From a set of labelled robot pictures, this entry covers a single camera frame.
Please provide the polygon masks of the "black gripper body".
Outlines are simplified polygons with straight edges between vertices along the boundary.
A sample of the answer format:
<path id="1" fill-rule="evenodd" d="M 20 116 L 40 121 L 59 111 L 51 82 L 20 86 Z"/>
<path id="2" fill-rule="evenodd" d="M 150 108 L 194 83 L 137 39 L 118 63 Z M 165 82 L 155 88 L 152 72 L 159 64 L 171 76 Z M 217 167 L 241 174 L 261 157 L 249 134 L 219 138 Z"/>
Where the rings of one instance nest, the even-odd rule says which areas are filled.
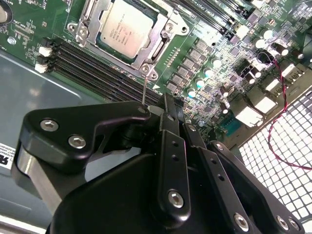
<path id="1" fill-rule="evenodd" d="M 163 227 L 151 213 L 156 157 L 135 156 L 78 187 L 61 202 L 51 234 L 228 234 L 221 210 L 188 168 L 191 215 L 179 228 Z"/>

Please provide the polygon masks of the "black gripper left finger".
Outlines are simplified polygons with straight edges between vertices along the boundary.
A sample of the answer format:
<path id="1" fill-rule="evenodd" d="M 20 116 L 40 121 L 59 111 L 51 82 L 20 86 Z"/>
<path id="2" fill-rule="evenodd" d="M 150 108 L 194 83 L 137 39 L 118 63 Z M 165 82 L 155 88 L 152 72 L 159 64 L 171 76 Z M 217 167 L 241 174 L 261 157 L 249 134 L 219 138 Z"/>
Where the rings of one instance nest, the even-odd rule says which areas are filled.
<path id="1" fill-rule="evenodd" d="M 151 213 L 184 221 L 191 213 L 185 140 L 176 101 L 137 101 L 42 109 L 23 119 L 13 174 L 51 214 L 78 187 L 135 156 L 156 157 Z"/>

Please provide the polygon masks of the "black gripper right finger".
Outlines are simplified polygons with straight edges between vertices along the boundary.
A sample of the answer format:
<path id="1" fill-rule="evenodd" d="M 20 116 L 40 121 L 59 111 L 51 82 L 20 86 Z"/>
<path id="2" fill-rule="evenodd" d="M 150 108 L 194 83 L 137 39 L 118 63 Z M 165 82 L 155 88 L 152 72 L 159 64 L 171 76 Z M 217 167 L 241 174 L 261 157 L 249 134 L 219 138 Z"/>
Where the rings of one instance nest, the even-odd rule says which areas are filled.
<path id="1" fill-rule="evenodd" d="M 219 141 L 205 143 L 176 102 L 192 213 L 180 234 L 302 234 L 299 220 Z"/>

